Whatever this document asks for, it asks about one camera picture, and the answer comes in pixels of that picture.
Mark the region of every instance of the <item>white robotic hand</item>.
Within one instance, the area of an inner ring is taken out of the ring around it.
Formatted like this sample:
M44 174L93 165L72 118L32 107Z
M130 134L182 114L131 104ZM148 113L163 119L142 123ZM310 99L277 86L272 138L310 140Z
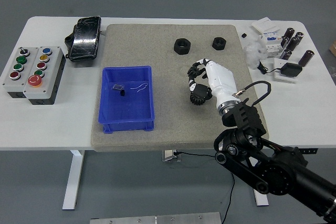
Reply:
M197 67L200 65L204 65L205 69L198 70ZM197 61L188 71L191 102L196 105L200 105L197 103L197 101L199 101L198 99L203 99L201 103L203 104L205 100L211 98L211 95L209 96L208 92L206 92L206 88L208 87L198 84L194 80L204 71L209 81L210 92L217 99L217 111L219 115L222 116L240 102L240 99L236 96L237 88L235 79L230 70L212 60L201 59Z

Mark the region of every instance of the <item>screw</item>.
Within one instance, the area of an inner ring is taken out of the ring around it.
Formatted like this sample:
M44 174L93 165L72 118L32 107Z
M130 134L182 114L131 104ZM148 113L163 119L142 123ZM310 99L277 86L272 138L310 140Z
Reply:
M234 156L237 154L237 148L230 146L227 151L230 153L230 155Z

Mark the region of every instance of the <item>metal plate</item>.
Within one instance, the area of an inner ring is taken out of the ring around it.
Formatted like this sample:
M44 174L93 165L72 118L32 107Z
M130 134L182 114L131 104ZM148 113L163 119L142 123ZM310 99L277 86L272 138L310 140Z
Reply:
M110 219L91 219L90 224L221 224L219 212Z

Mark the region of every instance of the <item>gray floor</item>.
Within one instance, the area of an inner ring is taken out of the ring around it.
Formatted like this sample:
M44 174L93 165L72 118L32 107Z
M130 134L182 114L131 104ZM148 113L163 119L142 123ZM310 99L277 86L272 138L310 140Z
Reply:
M328 50L336 39L336 0L0 0L0 10L1 71L32 16L268 16L304 23L336 80L336 58ZM213 154L212 150L194 152ZM336 182L335 157L335 149L319 150L307 156L308 167ZM70 152L0 152L0 223L89 223L90 218L212 211L223 216L232 184L228 171L207 157L184 156L179 164L160 159L159 152L86 152L76 210L62 211ZM290 196L270 195L269 201L269 207L256 207L252 190L236 179L226 222L323 222Z

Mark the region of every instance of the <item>wire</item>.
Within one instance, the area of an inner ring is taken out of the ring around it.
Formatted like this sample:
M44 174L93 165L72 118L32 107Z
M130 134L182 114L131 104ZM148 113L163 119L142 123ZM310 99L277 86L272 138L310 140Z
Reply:
M259 66L257 67L257 69L259 69L262 74L266 74L266 73L272 73L275 70L280 70L281 68L275 68L268 72L268 68L266 68L263 64L261 64L261 62L259 62Z
M267 72L267 73L272 73L272 72L275 71L275 70L281 70L281 68L275 68L275 69L273 69L273 70L271 70L271 71L269 71L269 72Z
M187 154L187 155L191 155L191 156L207 156L207 157L215 157L212 155L207 155L207 154L194 154L194 153L187 153L187 152L174 152L174 155L180 155L180 154Z
M230 192L230 200L229 200L229 205L227 206L225 216L224 216L224 220L222 221L222 224L226 220L227 212L229 212L229 208L230 208L230 205L231 205L232 192L233 192L233 188L235 187L235 176L233 176L233 173L231 173L231 176L232 176L233 183L232 183L232 188L231 188L231 192Z
M247 85L244 89L245 90L248 90L250 87L256 85L256 84L260 84L260 83L264 83L267 85L267 92L262 96L260 97L259 99L257 99L253 104L252 106L258 104L259 102L261 102L263 99L266 98L266 96L268 96L270 93L271 93L271 83L269 83L268 81L255 81L255 82L252 82L250 85Z
M268 68L264 67L264 65L261 64L260 61L259 61L259 66L258 66L257 68L260 70L260 72L261 72L262 74L266 74L267 71L268 71Z

